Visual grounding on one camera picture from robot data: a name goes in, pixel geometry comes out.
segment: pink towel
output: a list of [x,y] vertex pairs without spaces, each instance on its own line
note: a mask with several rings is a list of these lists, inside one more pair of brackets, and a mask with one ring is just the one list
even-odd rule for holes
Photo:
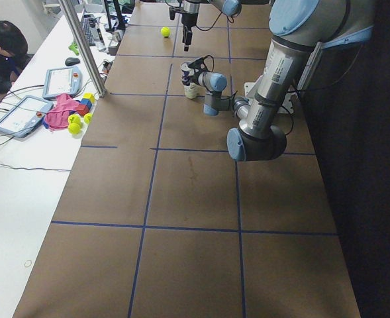
[[56,97],[56,106],[47,112],[44,122],[48,128],[55,131],[68,127],[68,116],[77,111],[78,101],[74,101],[71,96],[63,93]]

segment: black hair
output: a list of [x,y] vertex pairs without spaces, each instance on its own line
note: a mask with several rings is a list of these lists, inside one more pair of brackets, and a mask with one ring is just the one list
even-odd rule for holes
[[9,21],[0,21],[0,47],[15,56],[24,55],[28,50],[24,35]]

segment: black wall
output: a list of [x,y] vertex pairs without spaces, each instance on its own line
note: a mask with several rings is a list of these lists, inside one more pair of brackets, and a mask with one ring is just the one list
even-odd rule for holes
[[[310,87],[337,80],[357,50],[326,52]],[[343,80],[303,105],[362,318],[390,317],[390,1]]]

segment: stain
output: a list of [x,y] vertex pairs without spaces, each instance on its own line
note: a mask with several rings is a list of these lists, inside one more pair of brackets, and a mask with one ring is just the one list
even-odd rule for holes
[[189,161],[189,168],[190,168],[190,182],[191,184],[194,186],[195,185],[195,182],[197,181],[197,173],[195,172],[195,169],[193,167],[193,161],[192,161],[192,157],[188,157],[188,161]]

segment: computer mouse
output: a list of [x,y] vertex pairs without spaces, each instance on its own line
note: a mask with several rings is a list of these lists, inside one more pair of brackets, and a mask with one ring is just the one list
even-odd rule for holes
[[73,65],[76,65],[76,64],[79,64],[80,63],[80,59],[79,58],[67,58],[65,60],[65,65],[66,66],[73,66]]

